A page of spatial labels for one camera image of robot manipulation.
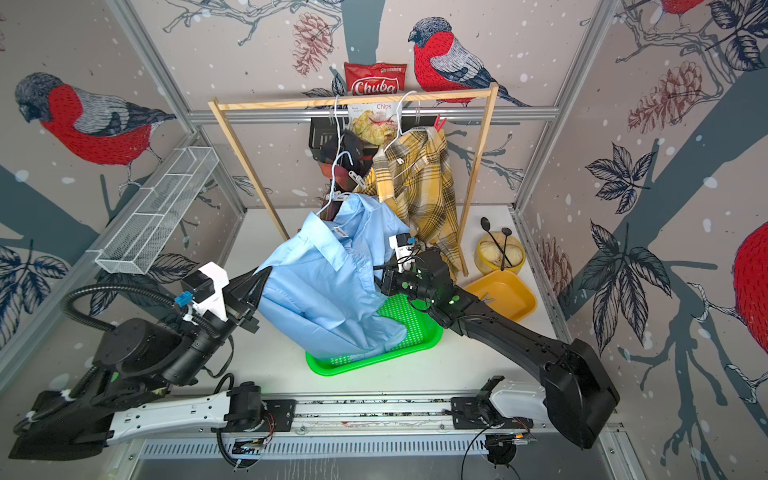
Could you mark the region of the light blue long-sleeve shirt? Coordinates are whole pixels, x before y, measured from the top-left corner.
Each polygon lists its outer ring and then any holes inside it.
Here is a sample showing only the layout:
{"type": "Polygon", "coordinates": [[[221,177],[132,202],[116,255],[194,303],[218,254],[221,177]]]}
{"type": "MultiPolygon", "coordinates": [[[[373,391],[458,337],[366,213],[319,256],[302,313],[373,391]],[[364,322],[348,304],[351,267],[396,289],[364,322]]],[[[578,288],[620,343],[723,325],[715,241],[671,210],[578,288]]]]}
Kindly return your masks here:
{"type": "Polygon", "coordinates": [[[378,311],[387,297],[373,268],[393,256],[389,237],[408,226],[385,204],[352,194],[331,221],[311,213],[262,264],[271,266],[259,312],[319,360],[380,355],[407,329],[378,311]]]}

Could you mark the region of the white wire hanger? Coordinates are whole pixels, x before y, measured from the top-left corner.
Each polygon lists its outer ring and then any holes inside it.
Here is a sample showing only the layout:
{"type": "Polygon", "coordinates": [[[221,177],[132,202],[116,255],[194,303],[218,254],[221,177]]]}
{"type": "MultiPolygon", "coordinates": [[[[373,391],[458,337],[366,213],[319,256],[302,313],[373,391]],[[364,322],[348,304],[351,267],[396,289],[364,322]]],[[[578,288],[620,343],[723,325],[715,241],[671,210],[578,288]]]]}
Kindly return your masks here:
{"type": "Polygon", "coordinates": [[[333,220],[344,201],[344,194],[356,188],[356,184],[348,177],[348,172],[355,166],[354,157],[349,151],[343,151],[338,165],[332,165],[333,160],[325,157],[320,163],[324,177],[330,180],[329,192],[326,194],[319,216],[323,220],[333,220]]]}

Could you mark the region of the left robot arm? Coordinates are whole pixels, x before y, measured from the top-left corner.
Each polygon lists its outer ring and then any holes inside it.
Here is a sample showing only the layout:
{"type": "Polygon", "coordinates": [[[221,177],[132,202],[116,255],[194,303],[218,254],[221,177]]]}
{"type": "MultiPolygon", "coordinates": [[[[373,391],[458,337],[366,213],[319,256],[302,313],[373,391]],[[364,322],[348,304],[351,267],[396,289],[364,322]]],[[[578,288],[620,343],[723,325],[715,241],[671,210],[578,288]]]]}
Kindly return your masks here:
{"type": "Polygon", "coordinates": [[[118,414],[164,398],[172,388],[196,383],[213,354],[234,342],[237,328],[257,330],[254,317],[271,268],[253,269],[217,287],[197,270],[182,281],[177,297],[137,284],[92,284],[70,291],[61,302],[71,320],[102,331],[91,366],[77,384],[41,392],[14,427],[9,453],[16,460],[68,461],[96,456],[118,437],[118,414]],[[167,306],[189,322],[183,332],[142,318],[115,326],[75,306],[84,296],[129,293],[167,306]]]}

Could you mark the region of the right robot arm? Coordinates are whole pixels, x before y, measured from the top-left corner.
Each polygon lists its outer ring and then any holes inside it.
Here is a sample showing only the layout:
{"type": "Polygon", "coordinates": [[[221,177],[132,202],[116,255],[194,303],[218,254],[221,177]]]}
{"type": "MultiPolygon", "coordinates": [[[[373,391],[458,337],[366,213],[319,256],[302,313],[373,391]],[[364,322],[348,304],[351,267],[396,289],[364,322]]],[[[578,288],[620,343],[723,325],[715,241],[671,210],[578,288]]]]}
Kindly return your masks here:
{"type": "Polygon", "coordinates": [[[391,257],[373,269],[386,296],[404,294],[425,303],[426,313],[445,329],[479,341],[522,367],[544,387],[551,424],[574,445],[590,449],[620,402],[620,395],[594,349],[582,340],[570,343],[545,337],[486,305],[452,280],[439,250],[430,247],[407,257],[400,270],[391,257]]]}

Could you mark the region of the long black spoon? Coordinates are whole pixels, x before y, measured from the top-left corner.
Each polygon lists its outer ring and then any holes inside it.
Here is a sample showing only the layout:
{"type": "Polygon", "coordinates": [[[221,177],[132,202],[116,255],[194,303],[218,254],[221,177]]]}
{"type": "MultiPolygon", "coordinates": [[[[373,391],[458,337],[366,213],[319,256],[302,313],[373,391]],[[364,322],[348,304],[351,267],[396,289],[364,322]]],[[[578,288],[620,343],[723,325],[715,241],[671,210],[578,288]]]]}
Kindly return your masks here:
{"type": "MultiPolygon", "coordinates": [[[[504,235],[503,235],[503,242],[500,242],[497,238],[497,235],[491,231],[491,222],[487,217],[482,217],[480,219],[480,225],[481,228],[486,232],[487,239],[483,240],[480,245],[480,253],[482,257],[489,263],[494,264],[499,267],[502,263],[502,247],[504,243],[504,235]]],[[[511,262],[511,259],[509,257],[509,254],[507,253],[507,257],[509,261],[511,262]]],[[[513,263],[511,262],[510,266],[507,266],[506,268],[512,268],[513,263]]]]}

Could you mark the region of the white hanger of red shirt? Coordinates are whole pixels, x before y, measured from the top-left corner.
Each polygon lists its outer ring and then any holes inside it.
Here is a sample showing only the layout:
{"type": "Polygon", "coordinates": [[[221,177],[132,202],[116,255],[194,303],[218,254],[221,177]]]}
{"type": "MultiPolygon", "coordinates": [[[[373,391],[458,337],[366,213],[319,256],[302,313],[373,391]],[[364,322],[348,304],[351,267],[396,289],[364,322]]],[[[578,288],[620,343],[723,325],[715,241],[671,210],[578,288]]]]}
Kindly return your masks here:
{"type": "Polygon", "coordinates": [[[332,165],[334,165],[334,166],[338,165],[338,162],[341,159],[342,154],[343,154],[343,151],[342,151],[342,147],[343,147],[343,132],[342,132],[342,130],[343,130],[343,128],[342,128],[342,122],[340,121],[340,119],[338,117],[339,100],[340,100],[340,95],[336,95],[335,98],[334,98],[333,111],[332,111],[332,113],[333,113],[333,121],[334,121],[335,128],[336,128],[336,154],[335,154],[335,158],[334,158],[333,163],[332,163],[332,165]]]}

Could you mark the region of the yellow bamboo steamer basket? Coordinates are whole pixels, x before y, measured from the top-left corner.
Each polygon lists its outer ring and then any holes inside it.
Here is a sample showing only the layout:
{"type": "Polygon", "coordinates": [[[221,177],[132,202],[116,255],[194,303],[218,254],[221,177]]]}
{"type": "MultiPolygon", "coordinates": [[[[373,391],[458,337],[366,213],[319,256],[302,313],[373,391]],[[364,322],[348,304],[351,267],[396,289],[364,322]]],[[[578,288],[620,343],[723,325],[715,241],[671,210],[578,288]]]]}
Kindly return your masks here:
{"type": "Polygon", "coordinates": [[[500,271],[517,273],[522,269],[527,259],[522,243],[512,235],[506,236],[502,231],[485,233],[478,242],[474,252],[474,263],[483,274],[500,271]]]}

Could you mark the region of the yellow plastic tray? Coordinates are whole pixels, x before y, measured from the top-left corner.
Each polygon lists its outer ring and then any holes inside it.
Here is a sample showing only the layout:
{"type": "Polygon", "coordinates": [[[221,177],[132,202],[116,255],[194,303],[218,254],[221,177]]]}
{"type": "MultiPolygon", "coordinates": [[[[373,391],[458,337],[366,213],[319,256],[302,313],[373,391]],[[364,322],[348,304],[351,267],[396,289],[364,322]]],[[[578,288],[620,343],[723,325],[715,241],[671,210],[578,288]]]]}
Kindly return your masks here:
{"type": "Polygon", "coordinates": [[[489,292],[495,301],[486,304],[510,321],[521,322],[532,314],[538,305],[530,288],[510,271],[494,271],[470,283],[465,290],[480,300],[489,292]]]}

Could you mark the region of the short black spoon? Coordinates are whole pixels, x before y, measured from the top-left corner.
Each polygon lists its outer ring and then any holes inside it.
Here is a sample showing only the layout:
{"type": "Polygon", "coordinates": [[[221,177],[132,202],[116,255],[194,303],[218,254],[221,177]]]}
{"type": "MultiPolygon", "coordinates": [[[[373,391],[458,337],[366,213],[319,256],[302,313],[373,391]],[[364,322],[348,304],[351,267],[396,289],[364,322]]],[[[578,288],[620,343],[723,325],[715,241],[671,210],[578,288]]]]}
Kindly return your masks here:
{"type": "Polygon", "coordinates": [[[507,266],[511,265],[511,262],[509,261],[509,259],[507,257],[507,244],[508,244],[508,239],[509,239],[509,237],[512,234],[512,231],[508,227],[502,227],[501,228],[501,233],[504,235],[504,243],[503,243],[503,247],[501,249],[501,251],[502,251],[502,263],[501,263],[501,266],[500,266],[500,270],[504,271],[507,266]]]}

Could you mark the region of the yellow plaid flannel shirt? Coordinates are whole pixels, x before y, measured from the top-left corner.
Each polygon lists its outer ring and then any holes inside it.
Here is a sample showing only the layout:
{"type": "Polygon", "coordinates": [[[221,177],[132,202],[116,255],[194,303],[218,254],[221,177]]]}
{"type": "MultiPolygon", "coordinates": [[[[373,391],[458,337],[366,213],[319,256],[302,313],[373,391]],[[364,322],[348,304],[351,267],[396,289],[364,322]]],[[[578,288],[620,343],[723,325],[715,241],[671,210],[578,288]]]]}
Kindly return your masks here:
{"type": "Polygon", "coordinates": [[[463,272],[454,179],[442,131],[414,128],[380,148],[355,191],[386,204],[413,237],[438,248],[453,277],[463,272]]]}

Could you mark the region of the white clothespin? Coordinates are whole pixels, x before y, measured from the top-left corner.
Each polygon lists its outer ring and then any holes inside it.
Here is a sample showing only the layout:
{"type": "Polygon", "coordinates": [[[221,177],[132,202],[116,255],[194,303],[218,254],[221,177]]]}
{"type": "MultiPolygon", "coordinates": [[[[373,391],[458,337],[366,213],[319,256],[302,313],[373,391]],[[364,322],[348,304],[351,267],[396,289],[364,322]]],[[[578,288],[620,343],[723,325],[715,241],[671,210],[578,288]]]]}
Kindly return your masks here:
{"type": "Polygon", "coordinates": [[[361,176],[360,176],[359,174],[357,174],[356,172],[354,172],[354,171],[350,170],[350,171],[348,172],[348,177],[349,177],[349,178],[350,178],[352,181],[354,181],[354,182],[355,182],[355,184],[356,184],[356,185],[357,185],[359,188],[364,188],[364,187],[366,186],[366,182],[365,182],[364,178],[363,178],[363,177],[361,177],[361,176]]]}

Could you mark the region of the dark red plaid shirt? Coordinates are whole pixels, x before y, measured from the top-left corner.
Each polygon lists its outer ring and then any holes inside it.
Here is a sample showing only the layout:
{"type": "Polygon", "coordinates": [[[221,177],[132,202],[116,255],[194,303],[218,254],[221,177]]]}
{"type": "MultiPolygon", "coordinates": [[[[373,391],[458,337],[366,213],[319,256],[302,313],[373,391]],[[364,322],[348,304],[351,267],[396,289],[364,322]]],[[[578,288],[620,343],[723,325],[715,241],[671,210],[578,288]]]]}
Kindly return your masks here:
{"type": "Polygon", "coordinates": [[[322,175],[329,180],[329,186],[319,200],[326,202],[331,193],[353,192],[365,185],[365,177],[373,164],[373,148],[349,130],[327,141],[316,155],[316,162],[322,175]]]}

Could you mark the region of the wooden clothes rack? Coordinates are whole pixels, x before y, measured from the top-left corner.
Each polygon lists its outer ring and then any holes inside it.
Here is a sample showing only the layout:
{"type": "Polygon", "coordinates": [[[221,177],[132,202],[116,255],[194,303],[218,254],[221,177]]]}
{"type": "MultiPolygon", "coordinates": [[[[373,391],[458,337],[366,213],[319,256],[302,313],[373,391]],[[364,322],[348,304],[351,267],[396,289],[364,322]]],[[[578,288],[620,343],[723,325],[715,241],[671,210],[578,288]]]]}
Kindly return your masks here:
{"type": "MultiPolygon", "coordinates": [[[[470,89],[470,90],[453,90],[453,91],[439,91],[439,92],[417,92],[415,95],[410,95],[407,99],[414,101],[427,101],[427,100],[452,100],[461,98],[485,98],[485,108],[483,111],[482,120],[480,123],[480,133],[478,136],[477,146],[475,150],[475,158],[472,163],[472,168],[469,177],[469,183],[466,190],[464,206],[459,220],[459,227],[457,231],[457,242],[461,244],[463,236],[466,230],[467,221],[469,217],[469,210],[471,208],[472,199],[477,185],[479,166],[483,158],[485,147],[487,143],[488,131],[490,128],[492,116],[495,110],[498,93],[500,86],[496,82],[492,82],[488,88],[485,89],[470,89]]],[[[399,101],[403,95],[388,94],[377,96],[345,96],[340,97],[339,105],[357,105],[368,103],[391,103],[399,101]]],[[[255,187],[258,197],[261,199],[263,206],[273,221],[277,232],[279,233],[283,241],[288,240],[290,235],[288,234],[279,214],[273,206],[271,200],[266,194],[264,187],[260,181],[255,168],[253,167],[250,159],[248,158],[243,146],[237,137],[228,117],[227,112],[238,111],[256,111],[256,110],[283,110],[283,109],[299,109],[304,107],[319,107],[319,106],[333,106],[334,98],[322,97],[313,99],[301,99],[301,100],[281,100],[281,101],[266,101],[266,102],[245,102],[245,103],[220,103],[218,100],[213,99],[208,102],[209,109],[213,114],[218,125],[222,129],[229,145],[233,148],[236,157],[238,158],[241,166],[246,172],[247,177],[255,187]]],[[[302,113],[309,113],[309,110],[302,110],[302,113]]]]}

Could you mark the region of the black wall basket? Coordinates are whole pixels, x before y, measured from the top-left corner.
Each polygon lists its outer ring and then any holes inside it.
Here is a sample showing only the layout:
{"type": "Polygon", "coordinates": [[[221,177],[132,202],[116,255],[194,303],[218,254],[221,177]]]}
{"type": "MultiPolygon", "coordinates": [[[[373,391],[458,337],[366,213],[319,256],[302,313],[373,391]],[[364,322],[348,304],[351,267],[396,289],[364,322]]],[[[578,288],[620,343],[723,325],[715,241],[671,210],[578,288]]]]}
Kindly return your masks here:
{"type": "MultiPolygon", "coordinates": [[[[408,131],[415,127],[430,127],[437,120],[436,116],[404,117],[401,122],[402,129],[408,131]]],[[[316,161],[324,159],[323,146],[332,143],[332,151],[336,150],[337,142],[336,121],[329,118],[311,118],[308,136],[308,148],[316,161]]]]}

